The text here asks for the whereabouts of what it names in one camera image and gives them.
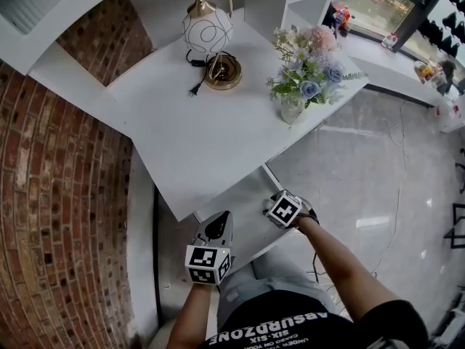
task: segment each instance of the table lamp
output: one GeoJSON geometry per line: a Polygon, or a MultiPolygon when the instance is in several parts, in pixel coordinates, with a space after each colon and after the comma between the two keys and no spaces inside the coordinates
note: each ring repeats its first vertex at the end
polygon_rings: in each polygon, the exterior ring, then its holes
{"type": "Polygon", "coordinates": [[[223,50],[233,37],[233,0],[230,12],[207,0],[195,0],[182,21],[182,37],[187,48],[205,55],[215,55],[206,61],[204,81],[213,89],[235,87],[242,77],[240,63],[223,50]]]}

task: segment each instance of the white vase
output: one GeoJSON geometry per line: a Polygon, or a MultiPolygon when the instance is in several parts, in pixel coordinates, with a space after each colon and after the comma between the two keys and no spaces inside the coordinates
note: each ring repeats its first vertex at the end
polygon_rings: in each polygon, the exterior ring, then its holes
{"type": "Polygon", "coordinates": [[[304,101],[297,97],[285,100],[281,105],[280,112],[287,124],[302,123],[306,114],[304,101]]]}

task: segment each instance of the gray pants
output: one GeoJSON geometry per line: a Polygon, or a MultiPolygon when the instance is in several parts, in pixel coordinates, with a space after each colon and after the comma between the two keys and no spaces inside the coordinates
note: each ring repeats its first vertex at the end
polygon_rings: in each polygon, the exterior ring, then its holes
{"type": "Polygon", "coordinates": [[[245,301],[276,289],[312,297],[319,300],[328,312],[336,313],[333,300],[320,285],[310,281],[307,274],[276,247],[227,276],[219,288],[218,332],[222,331],[233,311],[245,301]]]}

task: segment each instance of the gray floor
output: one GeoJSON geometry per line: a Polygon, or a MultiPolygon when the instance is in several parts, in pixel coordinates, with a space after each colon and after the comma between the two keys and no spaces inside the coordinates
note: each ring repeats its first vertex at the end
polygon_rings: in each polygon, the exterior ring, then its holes
{"type": "MultiPolygon", "coordinates": [[[[370,272],[413,303],[431,330],[465,275],[464,251],[442,239],[452,225],[451,204],[464,201],[462,172],[454,169],[464,161],[462,145],[459,133],[437,131],[432,111],[363,90],[269,165],[283,187],[310,200],[323,226],[370,272]]],[[[168,318],[189,291],[183,258],[196,226],[193,218],[177,223],[162,204],[159,278],[168,318]]],[[[313,250],[303,236],[278,246],[312,270],[313,250]]],[[[331,282],[324,276],[320,282],[345,315],[331,282]]]]}

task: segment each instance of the gold lamp base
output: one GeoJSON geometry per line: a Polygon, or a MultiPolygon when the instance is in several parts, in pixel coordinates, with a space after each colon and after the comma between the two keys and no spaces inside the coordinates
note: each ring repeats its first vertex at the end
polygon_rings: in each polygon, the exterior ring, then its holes
{"type": "Polygon", "coordinates": [[[227,55],[218,56],[218,60],[206,67],[205,83],[216,90],[226,90],[234,88],[242,79],[242,67],[234,58],[227,55]]]}

